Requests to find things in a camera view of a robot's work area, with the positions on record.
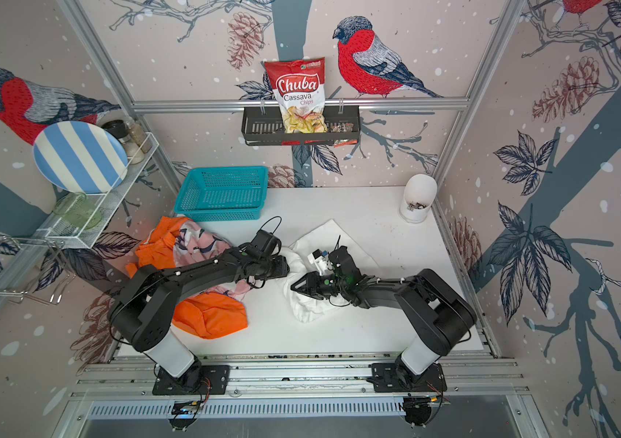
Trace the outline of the white shorts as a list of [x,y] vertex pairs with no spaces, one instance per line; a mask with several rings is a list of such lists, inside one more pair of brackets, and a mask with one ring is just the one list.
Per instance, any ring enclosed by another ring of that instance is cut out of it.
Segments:
[[290,266],[290,273],[284,278],[282,292],[290,303],[291,311],[299,322],[311,323],[339,310],[340,307],[348,306],[349,302],[343,297],[331,297],[329,300],[317,300],[305,297],[291,290],[293,282],[301,279],[308,273],[328,274],[329,263],[316,263],[319,258],[317,251],[330,253],[334,250],[337,242],[341,246],[347,246],[350,256],[363,274],[379,274],[380,269],[375,260],[357,244],[333,219],[303,235],[290,247],[283,247],[281,255],[285,257]]

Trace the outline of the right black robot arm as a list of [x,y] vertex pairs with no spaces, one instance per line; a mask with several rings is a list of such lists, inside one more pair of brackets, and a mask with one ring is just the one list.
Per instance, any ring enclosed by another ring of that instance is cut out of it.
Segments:
[[398,308],[416,339],[396,360],[396,375],[408,386],[470,335],[476,312],[431,268],[402,278],[364,275],[346,246],[329,253],[329,272],[312,271],[290,286],[309,299],[342,297],[356,308]]

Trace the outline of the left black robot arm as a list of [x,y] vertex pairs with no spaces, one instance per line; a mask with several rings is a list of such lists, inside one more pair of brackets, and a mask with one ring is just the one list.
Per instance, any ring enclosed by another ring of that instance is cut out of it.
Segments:
[[190,266],[139,268],[115,297],[108,317],[111,330],[173,379],[195,375],[195,354],[171,330],[175,308],[224,283],[286,277],[290,268],[281,246],[275,235],[260,229],[252,241]]

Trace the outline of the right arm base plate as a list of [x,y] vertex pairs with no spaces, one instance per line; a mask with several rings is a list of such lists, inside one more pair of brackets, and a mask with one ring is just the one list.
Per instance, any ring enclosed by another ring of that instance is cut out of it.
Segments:
[[430,365],[421,374],[413,374],[405,365],[398,362],[374,363],[367,381],[377,393],[441,393],[447,390],[444,371],[439,363]]

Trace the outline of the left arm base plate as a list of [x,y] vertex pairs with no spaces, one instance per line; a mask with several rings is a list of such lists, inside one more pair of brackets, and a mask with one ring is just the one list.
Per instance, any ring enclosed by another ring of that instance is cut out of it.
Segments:
[[159,369],[153,385],[155,396],[224,395],[229,382],[227,365],[195,365],[189,372],[174,378]]

